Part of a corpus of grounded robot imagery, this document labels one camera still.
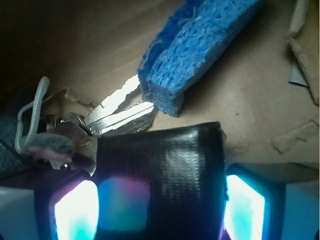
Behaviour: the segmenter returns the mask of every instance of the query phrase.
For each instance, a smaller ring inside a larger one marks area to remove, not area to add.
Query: blue sponge
[[[220,57],[263,0],[188,0],[169,18],[138,68],[144,100],[172,116],[184,91]]]

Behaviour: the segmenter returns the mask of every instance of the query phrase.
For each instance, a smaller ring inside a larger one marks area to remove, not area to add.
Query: elastic cord
[[[39,124],[39,119],[40,119],[40,110],[41,110],[41,104],[42,100],[49,88],[49,78],[46,76],[42,77],[39,85],[36,89],[34,101],[30,102],[29,104],[25,105],[23,108],[18,113],[17,116],[17,126],[16,126],[16,135],[15,135],[15,150],[19,154],[23,154],[26,149],[29,147],[30,143],[33,141],[37,130],[38,130],[38,124]],[[26,138],[22,139],[22,133],[24,129],[24,125],[22,123],[22,115],[23,113],[32,108],[32,116],[31,116],[31,124],[29,128],[29,132],[26,136]]]

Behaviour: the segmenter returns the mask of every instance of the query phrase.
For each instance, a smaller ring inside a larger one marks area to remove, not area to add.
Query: blue led light
[[[224,226],[232,240],[262,238],[265,198],[236,175],[227,177]]]
[[[54,206],[59,240],[93,240],[99,219],[98,188],[85,180]]]
[[[113,177],[99,186],[98,225],[111,231],[141,231],[146,227],[150,186],[131,178]]]

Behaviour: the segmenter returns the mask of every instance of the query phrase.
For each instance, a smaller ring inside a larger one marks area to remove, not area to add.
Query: black tape-wrapped object
[[[217,240],[226,201],[218,122],[98,140],[96,239]]]

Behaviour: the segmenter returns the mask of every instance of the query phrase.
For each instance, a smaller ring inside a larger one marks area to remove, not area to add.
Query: cardboard
[[[0,96],[49,77],[99,103],[137,73],[142,55],[183,0],[0,1]],[[149,131],[219,121],[228,163],[319,161],[319,131],[280,154],[270,139],[319,113],[309,90],[288,83],[294,55],[291,0],[267,0],[203,78],[178,118],[158,112]],[[256,144],[267,143],[264,147]]]
[[[297,0],[288,41],[319,105],[319,1]]]

